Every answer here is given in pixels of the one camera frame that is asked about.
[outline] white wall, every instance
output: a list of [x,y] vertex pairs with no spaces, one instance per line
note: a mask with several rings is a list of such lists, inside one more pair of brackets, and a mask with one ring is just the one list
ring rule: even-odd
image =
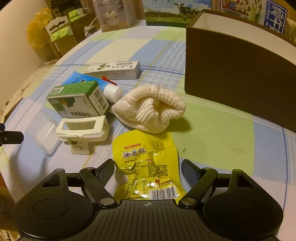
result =
[[12,0],[0,11],[0,110],[44,63],[27,41],[27,26],[44,7],[45,0]]

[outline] white tube cap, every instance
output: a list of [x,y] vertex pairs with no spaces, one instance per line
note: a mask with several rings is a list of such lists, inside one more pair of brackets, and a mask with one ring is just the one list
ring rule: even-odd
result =
[[123,96],[123,89],[119,86],[108,84],[105,86],[103,91],[106,99],[112,103],[116,103]]

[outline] black clamp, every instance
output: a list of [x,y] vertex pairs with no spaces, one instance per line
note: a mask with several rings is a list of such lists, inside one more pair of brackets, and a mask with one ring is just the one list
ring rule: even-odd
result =
[[6,144],[21,144],[24,135],[20,131],[6,131],[5,125],[0,123],[0,146]]

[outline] clear plastic container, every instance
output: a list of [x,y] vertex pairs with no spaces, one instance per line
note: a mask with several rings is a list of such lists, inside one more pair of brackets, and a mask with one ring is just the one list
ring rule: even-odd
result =
[[52,155],[61,143],[56,134],[58,123],[44,112],[39,111],[27,128],[36,145],[47,155]]

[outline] yellow snack bag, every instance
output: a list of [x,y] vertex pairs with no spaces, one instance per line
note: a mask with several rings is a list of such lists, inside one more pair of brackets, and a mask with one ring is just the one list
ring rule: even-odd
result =
[[177,148],[168,132],[147,134],[139,130],[118,136],[112,143],[113,158],[128,183],[119,186],[114,198],[175,199],[186,194],[179,177]]

